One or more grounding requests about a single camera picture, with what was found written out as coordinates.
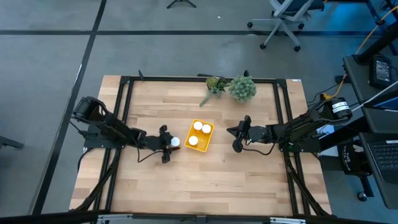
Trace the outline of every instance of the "keyboard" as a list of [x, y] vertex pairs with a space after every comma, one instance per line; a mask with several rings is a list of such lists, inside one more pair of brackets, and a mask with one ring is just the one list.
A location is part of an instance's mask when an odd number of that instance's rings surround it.
[[398, 184], [398, 140], [368, 145], [383, 181]]

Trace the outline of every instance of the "chair wheel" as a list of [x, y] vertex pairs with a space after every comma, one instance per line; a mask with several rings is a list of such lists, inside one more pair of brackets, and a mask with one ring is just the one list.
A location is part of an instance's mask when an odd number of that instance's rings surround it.
[[366, 196], [365, 192], [360, 192], [356, 195], [361, 202], [365, 202], [368, 197]]

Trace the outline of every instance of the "white label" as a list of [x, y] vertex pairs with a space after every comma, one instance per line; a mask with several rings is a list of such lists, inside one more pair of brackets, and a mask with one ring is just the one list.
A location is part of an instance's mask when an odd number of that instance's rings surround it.
[[342, 110], [349, 110], [349, 106], [340, 106], [340, 107], [338, 107], [336, 109], [333, 109], [333, 112], [337, 113], [337, 112], [342, 111]]
[[340, 103], [335, 103], [334, 105], [332, 105], [331, 107], [333, 107], [333, 109], [339, 107], [339, 106], [347, 106], [347, 102], [340, 102]]

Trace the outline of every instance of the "black floor line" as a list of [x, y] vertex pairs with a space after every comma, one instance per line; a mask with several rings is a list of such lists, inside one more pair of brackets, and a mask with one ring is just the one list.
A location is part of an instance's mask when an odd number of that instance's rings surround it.
[[[269, 35], [261, 30], [0, 30], [0, 35]], [[293, 31], [297, 36], [367, 36], [370, 31]]]
[[[106, 5], [106, 0], [101, 1], [101, 5], [99, 6], [99, 10], [97, 13], [97, 17], [95, 19], [95, 23], [93, 26], [93, 32], [98, 30], [100, 26], [101, 18], [104, 12], [104, 8]], [[93, 50], [95, 35], [90, 35], [88, 39], [88, 43], [86, 46], [85, 53], [83, 55], [83, 59], [81, 60], [80, 68], [75, 80], [75, 84], [73, 85], [72, 91], [70, 93], [67, 107], [63, 112], [63, 116], [61, 119], [60, 126], [58, 127], [56, 137], [54, 139], [52, 148], [50, 150], [50, 159], [48, 163], [46, 163], [45, 172], [43, 173], [42, 178], [40, 179], [40, 188], [39, 191], [36, 192], [34, 197], [34, 204], [32, 203], [32, 214], [33, 215], [40, 215], [42, 213], [45, 199], [47, 197], [47, 193], [49, 192], [49, 188], [51, 185], [52, 177], [55, 172], [55, 168], [57, 167], [57, 162], [61, 154], [61, 149], [63, 142], [65, 140], [65, 136], [67, 135], [69, 121], [72, 116], [73, 107], [75, 106], [77, 96], [79, 94], [79, 90], [81, 87], [81, 83], [83, 82], [83, 77], [85, 75], [85, 71], [87, 68], [87, 63], [91, 55], [91, 51]]]

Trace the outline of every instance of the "white ball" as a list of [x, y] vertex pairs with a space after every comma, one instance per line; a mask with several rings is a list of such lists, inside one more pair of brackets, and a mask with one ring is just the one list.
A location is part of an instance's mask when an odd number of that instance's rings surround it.
[[200, 121], [197, 121], [193, 124], [193, 128], [195, 128], [197, 131], [200, 131], [202, 126], [203, 124]]
[[196, 146], [198, 144], [198, 138], [196, 136], [189, 137], [188, 141], [191, 146]]
[[209, 124], [205, 124], [203, 125], [202, 129], [201, 129], [204, 133], [208, 134], [211, 132], [211, 126]]
[[177, 146], [179, 146], [179, 145], [180, 145], [180, 139], [177, 138], [177, 137], [172, 138], [171, 146], [172, 146], [172, 147], [177, 147]]

